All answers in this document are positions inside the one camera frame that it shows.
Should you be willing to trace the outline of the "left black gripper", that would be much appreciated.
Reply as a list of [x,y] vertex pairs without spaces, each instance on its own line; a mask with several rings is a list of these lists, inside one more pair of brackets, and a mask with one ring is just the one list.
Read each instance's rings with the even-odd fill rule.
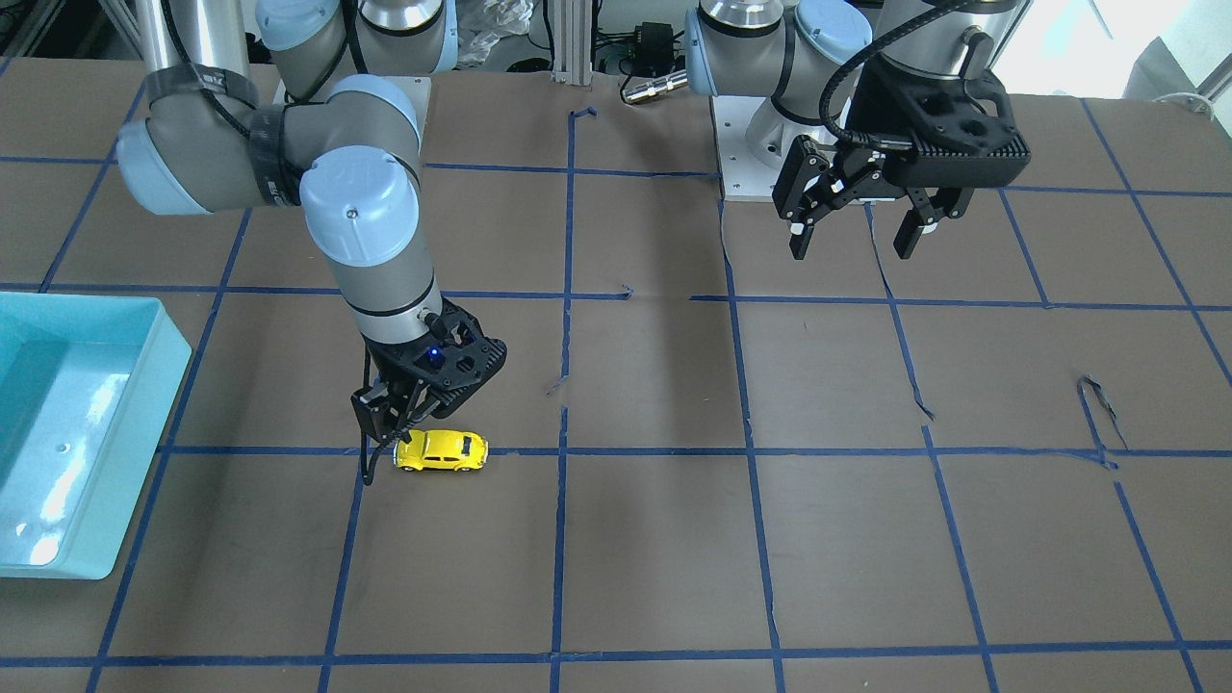
[[910,201],[893,240],[902,260],[942,219],[966,212],[977,189],[1013,182],[1031,162],[1011,97],[989,69],[934,79],[890,58],[862,68],[844,128],[827,155],[798,136],[772,187],[788,219],[788,253],[804,260],[818,219],[857,200]]

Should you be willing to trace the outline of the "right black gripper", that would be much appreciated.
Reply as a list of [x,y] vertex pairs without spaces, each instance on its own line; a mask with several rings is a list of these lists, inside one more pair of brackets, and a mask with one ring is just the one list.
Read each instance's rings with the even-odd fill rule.
[[428,332],[400,344],[365,338],[383,385],[357,388],[351,404],[361,432],[378,448],[409,440],[428,417],[444,420],[504,367],[505,342],[489,338],[479,321],[448,298],[428,313]]

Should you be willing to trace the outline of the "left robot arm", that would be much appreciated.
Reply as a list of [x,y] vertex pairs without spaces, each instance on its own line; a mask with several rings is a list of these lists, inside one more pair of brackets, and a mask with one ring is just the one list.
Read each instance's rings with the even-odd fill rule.
[[991,70],[1020,1],[701,1],[687,16],[695,92],[766,97],[787,128],[770,137],[771,199],[804,259],[819,219],[857,201],[907,199],[894,238],[910,258],[979,189],[1031,162]]

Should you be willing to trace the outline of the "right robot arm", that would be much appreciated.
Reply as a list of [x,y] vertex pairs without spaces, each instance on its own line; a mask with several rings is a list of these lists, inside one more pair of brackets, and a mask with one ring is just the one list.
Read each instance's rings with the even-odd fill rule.
[[354,395],[381,448],[444,418],[504,364],[503,342],[440,293],[420,192],[423,118],[403,83],[456,65],[453,1],[260,1],[283,97],[249,75],[241,4],[137,5],[150,113],[120,129],[152,215],[299,207],[378,379]]

